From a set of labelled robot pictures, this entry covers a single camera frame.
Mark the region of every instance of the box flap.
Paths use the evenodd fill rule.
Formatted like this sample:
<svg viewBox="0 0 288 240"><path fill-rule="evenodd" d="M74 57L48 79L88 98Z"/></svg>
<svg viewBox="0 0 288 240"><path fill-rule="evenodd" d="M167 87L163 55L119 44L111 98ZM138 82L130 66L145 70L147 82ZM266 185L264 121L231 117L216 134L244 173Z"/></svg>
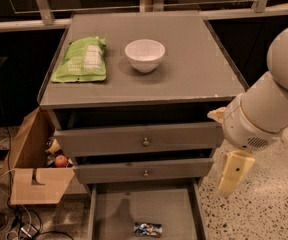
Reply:
<svg viewBox="0 0 288 240"><path fill-rule="evenodd" d="M10 203L57 204L73 176L72 168L15 169Z"/></svg>
<svg viewBox="0 0 288 240"><path fill-rule="evenodd" d="M40 108L27 115L12 141L0 174L13 168L45 167L46 143L52 132Z"/></svg>

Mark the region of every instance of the white bowl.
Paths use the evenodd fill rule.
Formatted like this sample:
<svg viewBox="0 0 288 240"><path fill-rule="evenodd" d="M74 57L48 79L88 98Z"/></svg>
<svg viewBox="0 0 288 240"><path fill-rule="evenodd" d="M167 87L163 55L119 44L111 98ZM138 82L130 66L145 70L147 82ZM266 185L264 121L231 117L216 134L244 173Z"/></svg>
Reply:
<svg viewBox="0 0 288 240"><path fill-rule="evenodd" d="M142 73L151 72L161 63L165 47L149 39L136 40L125 48L126 57L131 65Z"/></svg>

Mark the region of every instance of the dark background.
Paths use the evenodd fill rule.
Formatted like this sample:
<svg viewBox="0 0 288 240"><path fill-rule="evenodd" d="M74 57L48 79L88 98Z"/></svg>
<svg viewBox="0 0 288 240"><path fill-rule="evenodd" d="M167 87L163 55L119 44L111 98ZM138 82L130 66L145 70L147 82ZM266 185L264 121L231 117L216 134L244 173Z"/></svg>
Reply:
<svg viewBox="0 0 288 240"><path fill-rule="evenodd" d="M70 14L55 16L65 18ZM0 22L27 19L40 19L40 16L16 15L8 0L0 0ZM267 50L274 38L288 27L288 16L214 20L210 23L247 83L252 85L267 71ZM0 57L8 58L0 69L0 127L20 125L24 116L38 106L39 89L63 32L0 33Z"/></svg>

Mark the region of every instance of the terrazzo floor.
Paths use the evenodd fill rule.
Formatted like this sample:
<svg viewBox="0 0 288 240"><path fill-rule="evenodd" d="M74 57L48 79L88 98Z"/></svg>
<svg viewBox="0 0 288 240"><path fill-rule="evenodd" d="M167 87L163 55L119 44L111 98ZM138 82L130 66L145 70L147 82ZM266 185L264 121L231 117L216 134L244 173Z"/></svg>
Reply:
<svg viewBox="0 0 288 240"><path fill-rule="evenodd" d="M17 128L11 129L11 135ZM7 148L5 130L0 129L0 148ZM215 163L200 185L203 212L210 240L287 240L288 239L288 129L283 138L264 151L255 154L256 163L242 184L228 198L217 192L218 181L225 164L225 154L235 150L226 141L217 149ZM6 239L14 215L7 207L7 196L0 191L0 211L10 216L9 225L0 232ZM73 239L87 239L89 199L86 194L65 195L58 205L27 206L42 220L43 232L66 232ZM32 221L39 221L31 212ZM23 218L28 220L23 210ZM11 233L8 239L15 239ZM65 235L45 234L38 239L69 239Z"/></svg>

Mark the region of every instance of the red apple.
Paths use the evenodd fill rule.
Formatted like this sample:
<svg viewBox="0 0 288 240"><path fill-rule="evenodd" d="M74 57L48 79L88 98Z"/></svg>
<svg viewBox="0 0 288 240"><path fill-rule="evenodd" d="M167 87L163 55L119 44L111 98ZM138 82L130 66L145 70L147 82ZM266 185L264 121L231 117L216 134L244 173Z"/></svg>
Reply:
<svg viewBox="0 0 288 240"><path fill-rule="evenodd" d="M65 155L61 154L55 157L54 163L55 163L55 167L65 168L67 166L68 159Z"/></svg>

